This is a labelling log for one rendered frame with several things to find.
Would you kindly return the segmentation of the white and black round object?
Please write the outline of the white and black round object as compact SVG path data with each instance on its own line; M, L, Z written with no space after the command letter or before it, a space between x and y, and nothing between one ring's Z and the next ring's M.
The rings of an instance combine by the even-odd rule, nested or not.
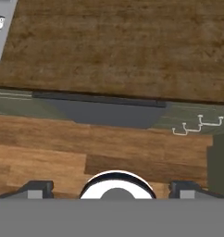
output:
M108 170L90 178L80 193L80 199L134 200L156 199L150 184L126 170Z

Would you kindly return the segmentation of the dark green cabinet side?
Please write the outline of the dark green cabinet side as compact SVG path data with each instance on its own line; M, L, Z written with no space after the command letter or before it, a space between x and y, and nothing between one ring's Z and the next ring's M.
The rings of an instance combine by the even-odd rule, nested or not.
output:
M213 137L207 148L207 186L211 192L224 195L224 134Z

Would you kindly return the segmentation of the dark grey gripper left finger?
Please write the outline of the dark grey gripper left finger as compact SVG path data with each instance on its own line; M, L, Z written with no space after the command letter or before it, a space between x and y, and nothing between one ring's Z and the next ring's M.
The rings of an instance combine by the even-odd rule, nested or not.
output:
M14 192L2 193L0 198L47 199L53 198L53 181L28 181Z

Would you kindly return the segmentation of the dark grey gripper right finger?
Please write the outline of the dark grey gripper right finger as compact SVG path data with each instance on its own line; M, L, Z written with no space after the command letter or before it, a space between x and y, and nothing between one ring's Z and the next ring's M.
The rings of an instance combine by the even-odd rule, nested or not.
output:
M224 199L224 195L206 191L194 181L172 181L168 188L168 197L173 199Z

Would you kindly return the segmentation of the green cabinet front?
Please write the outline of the green cabinet front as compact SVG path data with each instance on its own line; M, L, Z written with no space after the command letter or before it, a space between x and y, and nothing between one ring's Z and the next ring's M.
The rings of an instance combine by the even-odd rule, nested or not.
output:
M32 92L0 89L0 115L40 119L67 119L56 107L42 99L32 97Z

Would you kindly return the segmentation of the grey sink basin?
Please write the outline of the grey sink basin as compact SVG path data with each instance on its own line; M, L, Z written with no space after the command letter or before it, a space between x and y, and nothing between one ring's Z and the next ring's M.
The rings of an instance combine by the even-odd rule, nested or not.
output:
M18 0L0 0L0 61Z

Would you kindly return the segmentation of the green drawer fronts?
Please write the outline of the green drawer fronts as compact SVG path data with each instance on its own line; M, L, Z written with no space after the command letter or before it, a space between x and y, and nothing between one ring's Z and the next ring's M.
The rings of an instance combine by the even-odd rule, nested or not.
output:
M172 133L172 128L176 132L183 133L182 122L187 123L188 129L198 128L198 115L204 115L203 122L217 123L218 117L224 117L224 105L216 104L196 104L196 103L170 103L168 110L153 125L154 129L168 130ZM203 126L200 132L189 132L191 134L216 135L224 133L224 119L219 127Z

